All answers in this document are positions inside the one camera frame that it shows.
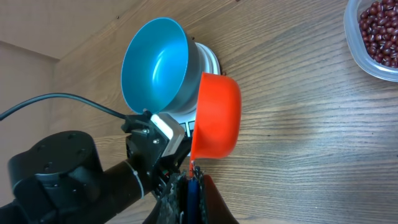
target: wood grain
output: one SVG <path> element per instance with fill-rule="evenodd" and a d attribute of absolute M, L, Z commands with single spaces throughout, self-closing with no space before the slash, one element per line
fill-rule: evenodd
<path fill-rule="evenodd" d="M 241 88 L 234 152 L 198 161 L 241 223 L 396 223 L 398 86 L 355 64 L 345 6 L 140 0 L 63 58 L 53 85 L 130 113 L 119 83 L 129 41 L 147 21 L 172 17 L 217 54 Z M 67 100 L 52 106 L 53 132 L 90 133 L 105 167 L 124 159 L 122 121 Z M 110 223 L 141 223 L 153 206 L 147 196 Z"/>

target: plastic container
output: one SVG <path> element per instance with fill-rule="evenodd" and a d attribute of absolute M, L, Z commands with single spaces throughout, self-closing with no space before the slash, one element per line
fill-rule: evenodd
<path fill-rule="evenodd" d="M 392 82 L 398 82 L 398 69 L 377 63 L 367 53 L 359 31 L 359 15 L 371 6 L 374 0 L 349 0 L 344 13 L 344 30 L 349 50 L 355 62 L 369 74 Z"/>

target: black cable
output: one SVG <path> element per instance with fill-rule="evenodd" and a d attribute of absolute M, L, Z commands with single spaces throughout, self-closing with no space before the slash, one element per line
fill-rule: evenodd
<path fill-rule="evenodd" d="M 8 109 L 6 112 L 0 114 L 0 121 L 4 120 L 4 118 L 7 118 L 9 115 L 13 114 L 13 112 L 15 112 L 21 108 L 24 108 L 27 105 L 31 105 L 32 103 L 36 103 L 40 100 L 46 100 L 49 98 L 69 98 L 69 99 L 77 100 L 82 103 L 86 103 L 92 107 L 95 107 L 101 111 L 104 111 L 105 113 L 108 113 L 110 115 L 116 116 L 121 119 L 126 119 L 126 115 L 118 113 L 114 110 L 111 110 L 111 109 L 105 107 L 105 106 L 99 105 L 95 102 L 92 102 L 91 100 L 87 100 L 86 98 L 83 98 L 81 96 L 77 96 L 77 95 L 73 95 L 73 94 L 69 94 L 69 93 L 49 93 L 49 94 L 44 94 L 41 96 L 33 97 L 32 99 L 29 99 L 27 101 L 19 103 L 18 105 L 13 106 L 12 108 Z"/>

